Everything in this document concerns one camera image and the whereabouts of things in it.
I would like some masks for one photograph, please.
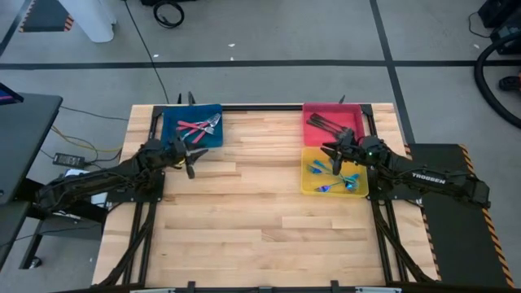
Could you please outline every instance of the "red tray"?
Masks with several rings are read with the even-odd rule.
[[[340,125],[354,130],[358,139],[365,136],[360,105],[338,103],[305,103],[302,107],[304,144],[307,147],[321,147],[324,142],[334,142],[333,134],[306,123],[313,113],[317,113]]]

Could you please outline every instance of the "yellow cable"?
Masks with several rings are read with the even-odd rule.
[[[65,135],[61,131],[59,131],[59,129],[56,126],[54,126],[54,125],[52,125],[52,127],[50,129],[52,131],[54,131],[56,134],[58,134],[61,138],[63,138],[66,142],[71,143],[71,144],[73,144],[73,145],[75,145],[77,147],[83,147],[83,148],[88,149],[88,150],[99,151],[99,152],[114,152],[114,151],[120,151],[120,149],[121,149],[120,147],[118,147],[118,148],[111,149],[111,150],[99,150],[99,149],[93,148],[91,146],[86,146],[86,145],[82,145],[80,143],[71,141],[70,139],[67,138],[67,135]]]

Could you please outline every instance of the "blue tray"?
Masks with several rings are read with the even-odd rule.
[[[178,121],[185,122],[199,122],[205,121],[211,116],[220,113],[221,119],[214,127],[213,135],[206,133],[199,141],[204,147],[222,147],[222,106],[220,104],[201,105],[201,106],[186,106],[186,107],[167,107],[163,110],[163,132],[161,133],[161,143],[164,147],[168,147],[169,139],[174,138],[176,128],[179,126]],[[190,129],[181,130],[181,136],[190,131]],[[200,131],[188,136],[185,140],[191,142],[194,140]]]

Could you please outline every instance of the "gray floor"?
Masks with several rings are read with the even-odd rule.
[[[0,40],[24,0],[0,0]],[[146,51],[124,3],[105,0],[118,24],[106,44],[90,42],[77,24],[67,33],[18,33],[0,63],[147,62]],[[474,60],[490,44],[467,31],[467,16],[483,0],[378,0],[394,60]],[[145,42],[158,62],[234,60],[383,60],[370,2],[366,0],[199,0],[183,3],[186,22],[167,30],[151,8],[129,0]],[[473,27],[488,33],[478,18]],[[511,59],[494,54],[492,59]],[[489,67],[490,85],[518,68]],[[521,198],[517,180],[521,133],[500,119],[475,88],[472,68],[397,68],[416,142],[455,142],[468,146],[475,169],[492,188],[491,213],[516,284],[521,284]],[[385,67],[302,66],[160,68],[170,100],[191,90],[199,103],[336,101],[394,102]],[[132,104],[163,103],[152,69],[0,70],[0,81],[14,90],[57,94],[63,104],[102,115],[127,116]],[[518,94],[498,93],[521,116]],[[61,111],[55,123],[64,133],[99,148],[118,147],[126,123]],[[92,157],[53,133],[42,150]],[[29,173],[49,181],[63,172],[39,155]],[[28,221],[20,235],[30,234]],[[0,273],[0,291],[57,291],[90,284],[99,241],[46,237],[38,251],[45,264],[20,271],[27,245],[19,241]]]

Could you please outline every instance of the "wooden table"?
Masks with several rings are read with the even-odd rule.
[[[372,106],[379,136],[404,155],[393,105]],[[123,160],[147,140],[152,108],[133,106]],[[370,203],[300,193],[301,112],[225,112],[223,123],[225,145],[198,161],[196,179],[166,170],[147,287],[383,285]],[[436,279],[422,213],[406,202],[393,204],[402,244]],[[93,283],[127,248],[134,206],[122,204],[109,215]],[[390,258],[397,280],[394,253]]]

